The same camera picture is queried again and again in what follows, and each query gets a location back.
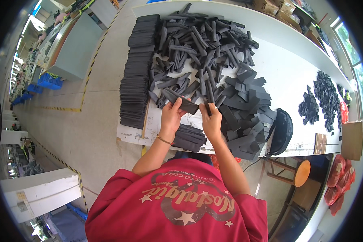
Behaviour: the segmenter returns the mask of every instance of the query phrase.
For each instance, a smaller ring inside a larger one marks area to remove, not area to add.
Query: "fluorescent light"
[[[19,49],[19,46],[20,46],[20,42],[22,41],[22,38],[19,39],[19,42],[17,43],[17,46],[16,46],[16,50]]]
[[[31,20],[31,17],[29,17],[29,18],[28,18],[28,20],[27,20],[27,23],[25,23],[25,26],[24,26],[24,29],[23,29],[22,34],[24,34],[24,32],[25,32],[25,30],[26,30],[26,28],[27,28],[28,24],[30,23],[30,20]]]
[[[34,10],[36,10],[36,9],[39,7],[39,5],[40,5],[40,3],[41,3],[42,1],[43,1],[43,0],[39,0],[39,2],[36,4],[36,6],[35,6]]]
[[[257,197],[258,191],[259,191],[260,184],[258,183],[256,193],[254,194],[254,197]]]

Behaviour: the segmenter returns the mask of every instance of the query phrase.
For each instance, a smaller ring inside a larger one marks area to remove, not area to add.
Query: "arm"
[[[203,117],[203,131],[213,145],[218,159],[223,183],[233,197],[239,194],[249,194],[250,188],[242,171],[242,168],[235,160],[233,154],[228,149],[221,136],[222,114],[215,108],[213,103],[209,103],[212,116],[208,116],[204,104],[199,105]]]
[[[181,98],[178,98],[174,105],[169,102],[164,106],[163,112],[161,113],[159,137],[170,143],[173,142],[175,133],[179,129],[181,117],[187,113],[179,109],[181,103]],[[156,138],[150,149],[135,164],[132,172],[143,177],[159,169],[170,147],[170,144]]]

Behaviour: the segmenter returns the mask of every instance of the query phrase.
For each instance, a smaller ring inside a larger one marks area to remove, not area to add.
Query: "factory floor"
[[[39,147],[43,145],[45,148],[37,148],[36,152],[37,157],[43,157],[43,163],[49,166],[49,170],[65,167],[55,158],[57,157],[81,173],[88,209],[118,169],[131,170],[141,157],[142,147],[117,142],[116,130],[119,123],[120,80],[129,50],[128,38],[136,22],[131,8],[143,5],[146,1],[125,0],[120,3],[119,14],[109,28],[91,68],[81,112],[41,107],[79,108],[86,80],[64,81],[61,90],[44,89],[42,94],[14,107],[15,114],[30,137]],[[166,159],[172,157],[172,154],[170,152]],[[240,163],[243,169],[249,164],[251,163],[247,160]],[[288,164],[295,165],[295,161],[288,161]],[[245,172],[252,194],[256,193],[261,169],[262,161],[259,161]],[[271,172],[270,165],[265,167],[256,197],[267,201],[268,224],[271,229],[284,205],[290,184],[268,177],[266,172]],[[287,171],[281,175],[293,177]],[[73,203],[86,211],[82,198]]]

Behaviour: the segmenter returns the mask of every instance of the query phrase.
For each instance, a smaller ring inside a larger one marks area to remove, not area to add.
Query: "bracelet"
[[[166,140],[164,140],[163,138],[161,138],[158,134],[156,134],[156,137],[159,138],[159,140],[161,140],[162,142],[165,142],[167,144],[173,145],[174,143],[168,142]]]

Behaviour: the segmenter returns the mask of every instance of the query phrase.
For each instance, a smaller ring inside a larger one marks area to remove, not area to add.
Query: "gray fabric piece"
[[[215,106],[219,108],[225,99],[226,99],[225,95],[221,95],[220,97],[218,97],[218,100],[215,101]]]
[[[196,111],[199,109],[199,105],[194,104],[193,102],[185,99],[181,95],[177,94],[173,90],[169,88],[165,88],[161,91],[162,94],[172,103],[174,104],[176,102],[177,98],[181,98],[182,104],[180,106],[180,109],[194,115]]]
[[[168,87],[170,87],[170,86],[175,85],[175,84],[176,84],[176,82],[178,82],[178,78],[174,78],[174,79],[172,79],[172,80],[168,80],[168,81],[166,81],[166,82],[159,83],[159,84],[157,84],[157,87],[158,87],[159,89],[161,89],[161,88],[168,88]]]
[[[148,94],[149,94],[149,96],[150,96],[150,98],[155,102],[155,103],[157,103],[157,101],[159,100],[159,97],[155,94],[155,93],[153,93],[153,92],[151,92],[151,91],[149,91],[148,92]]]
[[[236,118],[234,117],[233,113],[229,109],[228,106],[222,105],[219,107],[219,111],[222,113],[223,117],[226,119],[229,127],[232,129],[232,131],[237,131],[241,128],[241,126],[238,124]]]
[[[250,98],[249,103],[234,102],[226,98],[223,104],[240,110],[251,110],[259,103],[259,101],[260,99],[258,99],[257,97]]]
[[[186,90],[184,90],[184,92],[182,92],[181,93],[181,95],[182,96],[187,96],[187,95],[189,95],[189,94],[191,94],[191,93],[193,93],[196,89],[198,89],[199,88],[199,82],[196,80],[196,81],[194,81],[191,85],[189,85],[188,87],[187,87],[187,89]]]

